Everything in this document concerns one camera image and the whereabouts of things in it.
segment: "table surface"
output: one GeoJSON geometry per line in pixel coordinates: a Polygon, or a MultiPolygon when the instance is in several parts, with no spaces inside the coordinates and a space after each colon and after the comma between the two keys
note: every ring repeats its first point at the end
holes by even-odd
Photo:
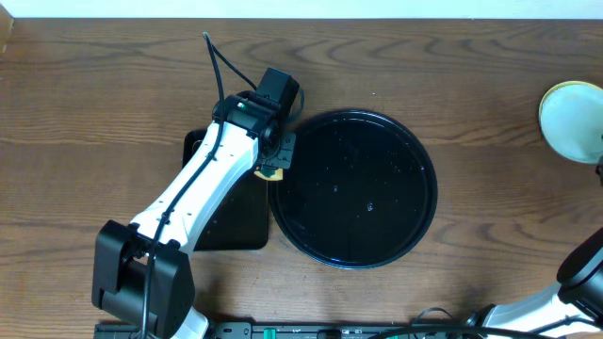
{"type": "Polygon", "coordinates": [[[462,318],[553,283],[603,222],[594,168],[556,155],[537,121],[553,85],[603,84],[603,22],[19,20],[0,65],[0,337],[91,337],[115,320],[90,303],[94,239],[146,208],[210,123],[204,30],[252,79],[292,73],[304,119],[363,107],[408,126],[439,185],[423,240],[380,268],[320,264],[273,218],[262,250],[194,254],[195,305],[214,319],[462,318]]]}

